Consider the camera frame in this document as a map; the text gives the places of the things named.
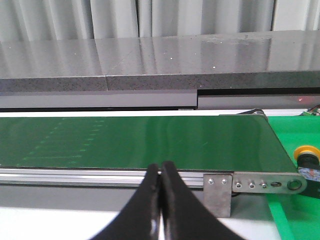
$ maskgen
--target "granite countertop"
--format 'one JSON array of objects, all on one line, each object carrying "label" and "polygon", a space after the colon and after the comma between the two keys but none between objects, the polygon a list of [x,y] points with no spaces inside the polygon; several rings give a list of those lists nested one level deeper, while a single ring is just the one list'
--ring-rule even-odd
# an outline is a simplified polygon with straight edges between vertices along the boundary
[{"label": "granite countertop", "polygon": [[320,31],[0,43],[0,92],[319,88]]}]

